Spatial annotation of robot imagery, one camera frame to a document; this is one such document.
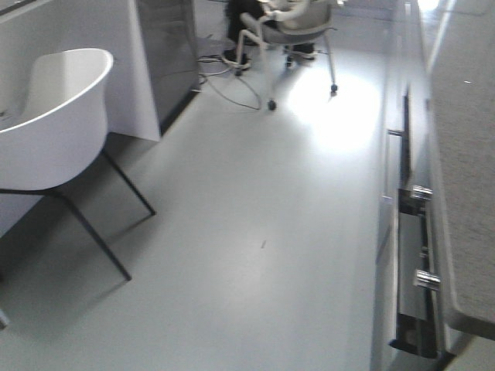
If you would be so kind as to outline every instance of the countertop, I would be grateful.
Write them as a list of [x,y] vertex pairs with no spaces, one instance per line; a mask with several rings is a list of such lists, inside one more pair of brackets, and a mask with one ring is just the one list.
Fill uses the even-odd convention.
[[422,25],[442,311],[495,339],[495,2],[445,1]]

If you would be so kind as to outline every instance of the chair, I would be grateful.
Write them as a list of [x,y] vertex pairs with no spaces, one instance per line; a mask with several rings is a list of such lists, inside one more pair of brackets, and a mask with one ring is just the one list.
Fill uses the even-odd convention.
[[[246,29],[241,31],[237,44],[237,65],[241,64],[241,57],[244,50],[244,37],[248,37],[258,44],[261,58],[265,68],[265,76],[269,91],[268,109],[273,111],[277,105],[275,103],[275,88],[268,67],[266,48],[268,44],[276,46],[289,46],[287,50],[287,60],[285,65],[292,65],[292,47],[297,44],[311,43],[320,36],[325,38],[328,52],[328,64],[332,86],[330,87],[332,96],[336,95],[338,86],[336,85],[335,69],[333,66],[333,56],[329,44],[328,32],[332,18],[332,0],[299,0],[290,2],[287,0],[258,0],[265,11],[259,19],[255,19],[249,13],[241,15],[241,21],[246,25]],[[344,0],[336,0],[338,5],[342,5]],[[277,28],[266,25],[268,21],[276,21]],[[236,76],[242,74],[241,68],[235,71]]]
[[19,124],[0,131],[0,193],[61,199],[127,281],[131,275],[81,211],[58,189],[100,154],[151,215],[155,210],[102,150],[108,133],[104,87],[113,65],[102,49],[75,49],[38,58]]

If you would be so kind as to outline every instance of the shoe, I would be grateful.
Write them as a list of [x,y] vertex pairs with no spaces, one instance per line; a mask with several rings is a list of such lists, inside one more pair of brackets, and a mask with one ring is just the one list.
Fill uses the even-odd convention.
[[296,56],[301,56],[305,60],[315,60],[315,56],[316,56],[315,46],[313,43],[294,45],[291,54],[295,54]]
[[247,70],[248,68],[250,68],[251,63],[249,62],[246,53],[242,53],[241,65],[240,66],[237,65],[237,56],[235,51],[236,51],[235,49],[224,50],[223,54],[221,55],[223,62],[234,68],[240,67],[241,70]]

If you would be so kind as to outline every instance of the gray floor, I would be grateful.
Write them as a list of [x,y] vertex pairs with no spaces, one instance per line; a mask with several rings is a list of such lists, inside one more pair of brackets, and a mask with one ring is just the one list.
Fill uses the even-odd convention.
[[[196,2],[212,45],[222,6]],[[2,371],[369,369],[389,25],[335,26],[331,100],[323,55],[285,72],[271,50],[276,112],[204,84],[158,144],[110,137],[157,216],[103,160],[67,186],[133,281],[53,199],[2,238]],[[256,104],[232,75],[210,81]]]

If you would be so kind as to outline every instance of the caster wheel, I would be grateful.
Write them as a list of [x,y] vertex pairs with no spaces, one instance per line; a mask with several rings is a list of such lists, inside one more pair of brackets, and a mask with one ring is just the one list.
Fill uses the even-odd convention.
[[268,102],[268,109],[270,111],[275,111],[275,108],[277,108],[277,104],[275,103],[275,101],[272,99]]

